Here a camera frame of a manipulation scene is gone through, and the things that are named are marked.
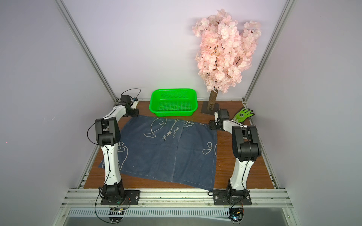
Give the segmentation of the dark blue printed pillowcase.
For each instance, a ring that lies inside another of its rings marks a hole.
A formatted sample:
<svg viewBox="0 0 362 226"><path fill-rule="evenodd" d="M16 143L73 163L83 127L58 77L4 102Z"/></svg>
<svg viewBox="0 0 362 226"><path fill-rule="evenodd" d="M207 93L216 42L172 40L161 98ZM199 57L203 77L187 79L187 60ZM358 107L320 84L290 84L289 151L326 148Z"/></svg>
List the dark blue printed pillowcase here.
<svg viewBox="0 0 362 226"><path fill-rule="evenodd" d="M115 152L121 174L214 189L217 132L206 124L140 115L120 134Z"/></svg>

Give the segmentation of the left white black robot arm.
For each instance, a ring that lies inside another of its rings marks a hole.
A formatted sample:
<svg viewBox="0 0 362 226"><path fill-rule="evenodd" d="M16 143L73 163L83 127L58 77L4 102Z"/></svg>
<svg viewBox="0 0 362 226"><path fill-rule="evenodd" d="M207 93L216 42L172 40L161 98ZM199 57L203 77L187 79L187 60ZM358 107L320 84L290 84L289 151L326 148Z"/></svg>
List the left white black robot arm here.
<svg viewBox="0 0 362 226"><path fill-rule="evenodd" d="M113 105L112 110L106 116L96 119L95 127L96 141L102 149L104 157L105 179L100 189L100 197L107 202L121 202L125 199L125 190L122 177L118 167L118 146L121 140L121 131L118 121L122 117L137 117L139 101L129 95L122 95L118 102Z"/></svg>

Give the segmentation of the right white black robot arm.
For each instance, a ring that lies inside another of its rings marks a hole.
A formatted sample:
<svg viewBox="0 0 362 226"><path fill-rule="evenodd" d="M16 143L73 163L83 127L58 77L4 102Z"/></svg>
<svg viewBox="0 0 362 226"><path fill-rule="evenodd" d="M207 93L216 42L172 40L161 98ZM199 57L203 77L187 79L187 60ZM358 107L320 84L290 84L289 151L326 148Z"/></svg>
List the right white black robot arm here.
<svg viewBox="0 0 362 226"><path fill-rule="evenodd" d="M210 129L232 135L232 152L236 162L226 188L226 197L233 204L248 197L248 176L254 162L262 154L256 126L243 124L252 116L254 113L251 109L242 108L231 119L226 109L219 109L215 110L215 119L209 122Z"/></svg>

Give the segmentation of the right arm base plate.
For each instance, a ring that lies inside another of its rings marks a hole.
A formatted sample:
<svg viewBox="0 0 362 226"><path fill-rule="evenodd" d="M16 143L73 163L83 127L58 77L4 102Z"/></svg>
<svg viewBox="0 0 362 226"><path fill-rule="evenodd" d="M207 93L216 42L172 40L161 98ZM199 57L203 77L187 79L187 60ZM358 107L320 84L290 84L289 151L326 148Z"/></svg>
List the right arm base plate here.
<svg viewBox="0 0 362 226"><path fill-rule="evenodd" d="M226 205L252 205L249 190L213 190L213 201L216 206Z"/></svg>

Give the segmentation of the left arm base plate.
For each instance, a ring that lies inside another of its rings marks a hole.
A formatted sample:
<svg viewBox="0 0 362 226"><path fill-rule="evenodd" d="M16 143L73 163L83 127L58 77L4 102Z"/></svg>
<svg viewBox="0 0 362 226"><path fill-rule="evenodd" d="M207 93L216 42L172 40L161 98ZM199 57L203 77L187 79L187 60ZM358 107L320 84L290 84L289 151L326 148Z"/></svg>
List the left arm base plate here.
<svg viewBox="0 0 362 226"><path fill-rule="evenodd" d="M121 197L105 195L101 192L101 205L138 205L140 193L140 190L125 190L125 195Z"/></svg>

